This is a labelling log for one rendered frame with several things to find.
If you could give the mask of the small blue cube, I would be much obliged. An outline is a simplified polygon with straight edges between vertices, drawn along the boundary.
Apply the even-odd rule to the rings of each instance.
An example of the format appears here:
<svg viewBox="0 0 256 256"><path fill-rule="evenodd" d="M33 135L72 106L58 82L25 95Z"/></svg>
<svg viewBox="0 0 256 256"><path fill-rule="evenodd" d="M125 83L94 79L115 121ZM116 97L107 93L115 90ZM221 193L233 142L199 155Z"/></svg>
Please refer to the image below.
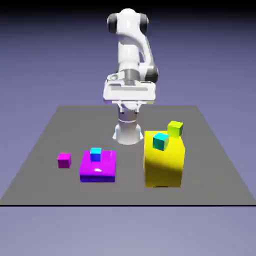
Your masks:
<svg viewBox="0 0 256 256"><path fill-rule="evenodd" d="M102 155L102 149L100 147L92 147L90 149L90 161L91 162L100 162Z"/></svg>

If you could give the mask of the small teal cube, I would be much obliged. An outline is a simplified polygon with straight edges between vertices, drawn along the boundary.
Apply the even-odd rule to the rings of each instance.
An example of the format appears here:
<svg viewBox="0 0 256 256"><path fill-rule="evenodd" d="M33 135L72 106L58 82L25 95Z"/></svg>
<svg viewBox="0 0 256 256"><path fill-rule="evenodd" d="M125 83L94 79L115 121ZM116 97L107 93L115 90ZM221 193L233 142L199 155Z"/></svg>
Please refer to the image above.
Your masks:
<svg viewBox="0 0 256 256"><path fill-rule="evenodd" d="M169 143L169 135L158 132L152 138L152 147L154 149L165 151Z"/></svg>

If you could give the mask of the large purple box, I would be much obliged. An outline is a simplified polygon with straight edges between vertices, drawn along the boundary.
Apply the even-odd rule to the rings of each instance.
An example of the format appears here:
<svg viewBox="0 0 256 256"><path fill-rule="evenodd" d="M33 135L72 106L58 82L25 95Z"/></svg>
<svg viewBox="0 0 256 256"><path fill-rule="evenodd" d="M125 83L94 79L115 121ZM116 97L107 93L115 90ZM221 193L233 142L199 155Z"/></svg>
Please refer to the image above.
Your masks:
<svg viewBox="0 0 256 256"><path fill-rule="evenodd" d="M114 183L117 154L115 150L102 150L100 161L91 160L90 150L85 150L79 167L82 183Z"/></svg>

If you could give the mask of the small magenta cube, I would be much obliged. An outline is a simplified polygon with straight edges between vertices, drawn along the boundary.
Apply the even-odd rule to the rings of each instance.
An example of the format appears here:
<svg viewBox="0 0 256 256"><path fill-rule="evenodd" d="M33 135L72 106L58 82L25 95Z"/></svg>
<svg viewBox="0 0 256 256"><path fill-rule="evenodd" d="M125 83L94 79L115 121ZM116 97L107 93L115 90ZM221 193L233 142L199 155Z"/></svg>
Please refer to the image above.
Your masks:
<svg viewBox="0 0 256 256"><path fill-rule="evenodd" d="M70 153L60 153L56 160L59 169L69 169L72 164L72 155Z"/></svg>

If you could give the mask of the large yellow box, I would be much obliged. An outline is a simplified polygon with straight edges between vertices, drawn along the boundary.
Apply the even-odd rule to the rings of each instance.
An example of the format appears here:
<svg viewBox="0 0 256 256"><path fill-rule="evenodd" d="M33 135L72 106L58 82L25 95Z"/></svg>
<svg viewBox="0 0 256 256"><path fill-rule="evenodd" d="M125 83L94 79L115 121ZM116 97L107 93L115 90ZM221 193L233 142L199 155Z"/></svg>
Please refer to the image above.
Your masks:
<svg viewBox="0 0 256 256"><path fill-rule="evenodd" d="M153 148L153 137L158 130L144 132L143 169L146 187L179 188L185 160L185 146L182 138L170 137L167 148Z"/></svg>

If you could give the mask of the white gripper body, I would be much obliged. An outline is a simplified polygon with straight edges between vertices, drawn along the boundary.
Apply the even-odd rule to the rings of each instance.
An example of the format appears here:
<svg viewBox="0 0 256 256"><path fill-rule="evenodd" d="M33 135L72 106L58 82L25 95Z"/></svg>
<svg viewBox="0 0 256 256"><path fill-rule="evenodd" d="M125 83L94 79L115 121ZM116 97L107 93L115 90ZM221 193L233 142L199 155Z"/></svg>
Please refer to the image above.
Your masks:
<svg viewBox="0 0 256 256"><path fill-rule="evenodd" d="M135 85L125 85L123 80L106 80L103 99L107 102L153 102L156 84L136 80Z"/></svg>

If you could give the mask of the small lime green cube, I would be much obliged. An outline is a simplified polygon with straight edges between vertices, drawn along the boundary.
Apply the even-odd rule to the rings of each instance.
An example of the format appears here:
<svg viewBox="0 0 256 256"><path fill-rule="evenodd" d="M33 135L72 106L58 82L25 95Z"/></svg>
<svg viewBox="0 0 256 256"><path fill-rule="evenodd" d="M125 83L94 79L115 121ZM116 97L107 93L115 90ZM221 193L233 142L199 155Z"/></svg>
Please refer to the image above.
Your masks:
<svg viewBox="0 0 256 256"><path fill-rule="evenodd" d="M183 123L172 120L167 126L167 133L170 137L179 138L183 132Z"/></svg>

